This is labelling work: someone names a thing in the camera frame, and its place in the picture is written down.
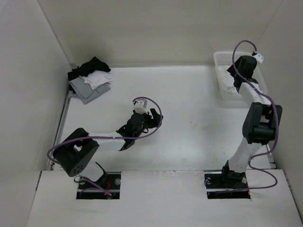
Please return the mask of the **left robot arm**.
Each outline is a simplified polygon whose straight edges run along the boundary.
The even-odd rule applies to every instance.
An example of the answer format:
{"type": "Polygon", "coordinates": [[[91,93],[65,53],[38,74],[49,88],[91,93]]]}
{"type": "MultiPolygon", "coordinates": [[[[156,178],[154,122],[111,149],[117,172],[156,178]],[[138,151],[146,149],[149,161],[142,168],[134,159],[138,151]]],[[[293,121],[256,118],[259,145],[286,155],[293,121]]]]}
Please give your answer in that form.
{"type": "Polygon", "coordinates": [[[53,150],[54,160],[69,177],[79,176],[82,181],[90,181],[95,188],[106,184],[107,173],[93,160],[99,151],[124,151],[133,146],[138,139],[149,134],[149,129],[157,130],[162,123],[161,113],[152,108],[146,113],[133,111],[131,118],[117,131],[110,134],[91,134],[77,128],[61,145],[53,150]]]}

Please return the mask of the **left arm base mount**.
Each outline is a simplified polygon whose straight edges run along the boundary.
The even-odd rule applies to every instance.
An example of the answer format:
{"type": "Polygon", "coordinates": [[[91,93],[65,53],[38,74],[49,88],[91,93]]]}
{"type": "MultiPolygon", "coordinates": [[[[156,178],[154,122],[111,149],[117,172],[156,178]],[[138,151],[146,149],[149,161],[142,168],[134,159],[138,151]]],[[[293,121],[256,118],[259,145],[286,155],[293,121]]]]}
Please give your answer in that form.
{"type": "Polygon", "coordinates": [[[78,184],[76,199],[78,200],[118,200],[120,199],[121,172],[108,172],[100,182],[95,182],[100,187],[111,193],[108,195],[81,177],[74,177],[78,184]]]}

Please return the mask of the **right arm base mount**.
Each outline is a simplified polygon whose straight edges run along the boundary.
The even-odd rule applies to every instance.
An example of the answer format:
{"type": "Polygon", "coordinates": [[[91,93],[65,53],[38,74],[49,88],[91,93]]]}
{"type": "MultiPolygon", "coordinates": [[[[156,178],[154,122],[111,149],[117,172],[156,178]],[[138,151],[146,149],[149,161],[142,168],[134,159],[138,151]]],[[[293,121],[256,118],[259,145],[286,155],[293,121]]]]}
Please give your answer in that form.
{"type": "Polygon", "coordinates": [[[204,185],[208,199],[250,199],[246,175],[234,178],[219,172],[206,172],[204,185]]]}

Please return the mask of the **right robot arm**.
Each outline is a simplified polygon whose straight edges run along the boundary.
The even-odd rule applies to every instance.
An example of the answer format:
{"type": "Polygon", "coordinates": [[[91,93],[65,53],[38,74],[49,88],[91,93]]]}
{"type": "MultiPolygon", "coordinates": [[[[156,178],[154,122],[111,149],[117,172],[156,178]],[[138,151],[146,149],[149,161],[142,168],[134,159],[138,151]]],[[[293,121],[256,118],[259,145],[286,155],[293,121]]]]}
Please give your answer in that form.
{"type": "Polygon", "coordinates": [[[243,179],[251,160],[263,145],[278,138],[282,107],[273,104],[261,92],[257,80],[253,78],[256,66],[257,59],[254,56],[243,55],[227,70],[234,78],[237,92],[250,108],[242,127],[242,141],[219,176],[220,183],[226,188],[245,188],[243,179]]]}

